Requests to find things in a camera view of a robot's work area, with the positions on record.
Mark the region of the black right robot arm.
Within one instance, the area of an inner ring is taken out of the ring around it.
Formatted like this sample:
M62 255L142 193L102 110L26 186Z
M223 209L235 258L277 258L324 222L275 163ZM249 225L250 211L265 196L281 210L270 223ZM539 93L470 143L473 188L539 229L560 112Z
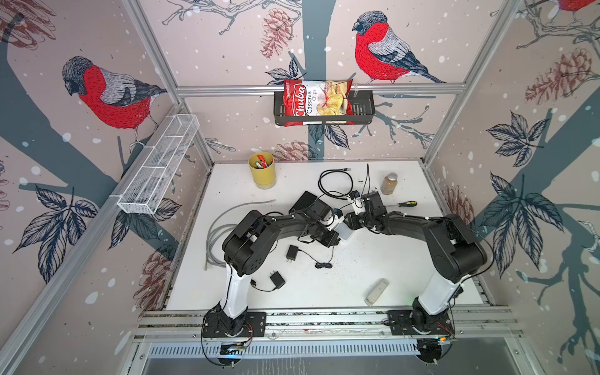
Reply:
M414 325L443 317L462 283L488 261L473 231L456 214L419 217L389 212L377 192L365 195L362 212L347 214L345 224L353 231L366 228L376 234L421 240L427 245L435 273L412 303Z

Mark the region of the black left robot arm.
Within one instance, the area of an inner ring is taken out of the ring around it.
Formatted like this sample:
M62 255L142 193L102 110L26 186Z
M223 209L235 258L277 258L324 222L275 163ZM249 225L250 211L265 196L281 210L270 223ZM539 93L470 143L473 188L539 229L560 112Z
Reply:
M342 211L319 198L297 201L283 216L250 211L222 245L227 282L218 304L219 314L228 323L244 317L248 310L250 276L265 263L276 242L307 238L309 243L334 248L340 242L335 228L342 221Z

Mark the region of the black ribbed power brick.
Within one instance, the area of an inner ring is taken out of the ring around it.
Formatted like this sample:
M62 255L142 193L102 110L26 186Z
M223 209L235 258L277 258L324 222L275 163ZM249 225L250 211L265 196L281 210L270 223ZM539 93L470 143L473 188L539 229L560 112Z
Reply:
M301 197L296 201L292 208L288 211L290 214L300 212L306 214L313 220L320 220L320 200L311 192L304 191Z

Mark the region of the black yellow flathead screwdriver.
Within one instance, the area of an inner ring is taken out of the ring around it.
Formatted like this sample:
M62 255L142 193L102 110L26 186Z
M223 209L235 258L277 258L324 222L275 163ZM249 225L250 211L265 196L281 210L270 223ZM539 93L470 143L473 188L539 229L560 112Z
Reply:
M397 202L390 205L387 205L387 208L412 208L418 206L417 201L406 201L406 202Z

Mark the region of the yellow pen cup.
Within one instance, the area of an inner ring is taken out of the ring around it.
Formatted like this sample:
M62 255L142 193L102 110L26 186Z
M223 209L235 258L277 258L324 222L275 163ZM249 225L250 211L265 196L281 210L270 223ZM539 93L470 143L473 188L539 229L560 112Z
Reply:
M252 179L260 189L267 190L275 186L277 175L275 158L268 152L254 153L248 160Z

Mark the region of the beige power strip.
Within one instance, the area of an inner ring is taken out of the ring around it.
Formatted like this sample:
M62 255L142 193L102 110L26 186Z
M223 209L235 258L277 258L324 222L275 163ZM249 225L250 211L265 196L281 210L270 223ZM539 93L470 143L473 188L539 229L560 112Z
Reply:
M385 278L381 278L367 293L364 298L364 302L367 306L374 306L375 303L381 298L381 295L389 286L389 281Z

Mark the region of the red cassava chips bag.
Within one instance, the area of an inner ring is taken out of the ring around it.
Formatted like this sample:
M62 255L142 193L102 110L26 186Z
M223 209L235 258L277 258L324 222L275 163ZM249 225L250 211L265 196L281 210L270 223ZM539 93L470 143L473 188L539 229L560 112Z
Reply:
M331 117L353 115L348 95L353 80L301 81L284 80L284 115L286 117Z

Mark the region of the black wall plug adapter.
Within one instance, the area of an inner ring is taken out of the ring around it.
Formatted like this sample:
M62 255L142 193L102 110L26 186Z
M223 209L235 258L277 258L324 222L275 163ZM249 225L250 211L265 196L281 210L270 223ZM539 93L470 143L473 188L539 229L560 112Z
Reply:
M275 271L270 275L270 280L273 282L275 290L281 289L286 284L285 279L278 271Z

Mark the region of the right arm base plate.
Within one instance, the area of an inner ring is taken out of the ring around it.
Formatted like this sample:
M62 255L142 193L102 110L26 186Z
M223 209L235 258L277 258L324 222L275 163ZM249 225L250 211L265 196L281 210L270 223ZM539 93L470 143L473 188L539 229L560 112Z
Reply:
M389 310L384 324L390 327L394 336L414 334L453 336L455 334L448 309L437 315L428 315L419 309L417 311L408 309Z

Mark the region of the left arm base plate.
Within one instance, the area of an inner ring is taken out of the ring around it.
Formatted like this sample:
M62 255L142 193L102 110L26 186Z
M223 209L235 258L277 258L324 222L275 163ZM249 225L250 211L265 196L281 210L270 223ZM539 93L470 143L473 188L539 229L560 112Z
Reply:
M203 318L203 338L262 338L267 326L265 312L245 312L235 319L220 309L209 311Z

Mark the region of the white mesh wall shelf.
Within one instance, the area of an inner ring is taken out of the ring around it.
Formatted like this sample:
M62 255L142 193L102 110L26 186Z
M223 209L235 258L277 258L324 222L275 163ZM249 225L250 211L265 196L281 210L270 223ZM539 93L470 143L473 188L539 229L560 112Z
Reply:
M117 205L127 214L155 214L198 131L197 117L177 114L167 117L167 127Z

